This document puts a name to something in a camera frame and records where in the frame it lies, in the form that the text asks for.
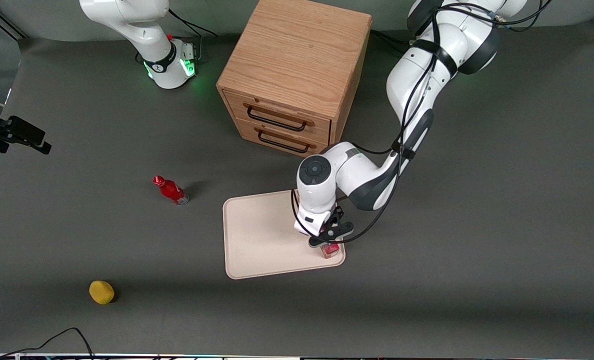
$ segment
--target red block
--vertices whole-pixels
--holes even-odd
[[[323,244],[321,246],[321,252],[324,255],[324,258],[326,259],[330,259],[333,256],[336,255],[336,253],[338,253],[339,251],[339,245],[338,244]]]

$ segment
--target gray mat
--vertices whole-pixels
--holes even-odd
[[[301,159],[239,137],[215,89],[235,39],[207,41],[171,91],[126,41],[23,45],[4,112],[53,150],[0,154],[0,352],[78,326],[98,353],[594,358],[594,22],[505,31],[489,68],[451,82],[342,266],[237,281],[224,201],[294,187]],[[343,138],[384,148],[398,57],[371,38],[365,61]],[[91,301],[97,279],[117,303]]]

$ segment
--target black strap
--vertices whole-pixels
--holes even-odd
[[[457,74],[457,64],[455,64],[455,60],[453,60],[453,57],[448,51],[444,50],[443,47],[425,39],[418,39],[413,43],[412,47],[426,50],[427,52],[434,54],[435,57],[446,66],[446,69],[450,72],[451,78]]]
[[[392,143],[392,145],[390,146],[391,150],[393,150],[395,153],[400,153],[400,150],[402,150],[402,144],[400,144],[399,141],[395,141]],[[408,160],[413,160],[415,158],[415,150],[413,150],[412,148],[409,148],[408,146],[404,145],[404,150],[401,153],[401,157],[404,159],[408,159]]]
[[[173,63],[173,61],[175,61],[175,58],[177,57],[177,47],[175,46],[174,43],[170,43],[170,51],[168,52],[168,55],[166,55],[166,57],[164,57],[163,59],[159,60],[159,61],[146,61],[144,60],[143,62],[146,63],[146,65],[151,68],[153,71],[155,71],[155,73],[166,73],[166,70],[169,68],[169,65]]]

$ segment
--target beige tray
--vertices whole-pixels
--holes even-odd
[[[346,259],[339,253],[325,259],[320,248],[308,246],[308,236],[293,228],[291,192],[229,198],[223,205],[223,244],[226,274],[239,280],[336,267]]]

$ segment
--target white robotic arm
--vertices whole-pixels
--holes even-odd
[[[169,0],[79,0],[84,14],[122,34],[144,59],[148,75],[174,89],[195,75],[192,44],[168,39],[155,21],[169,12]]]
[[[319,238],[311,237],[310,246],[320,246],[320,239],[335,241],[353,231],[351,223],[340,221],[343,212],[336,204],[337,188],[360,210],[384,206],[398,175],[406,169],[433,123],[432,107],[439,92],[457,71],[476,73],[495,57],[498,29],[469,14],[439,11],[435,23],[439,44],[435,42],[432,15],[438,7],[449,4],[460,4],[460,9],[479,16],[509,17],[519,12],[526,0],[416,0],[407,19],[416,41],[386,82],[388,100],[403,123],[402,141],[393,144],[382,166],[375,165],[350,142],[329,146],[301,162],[294,228]]]

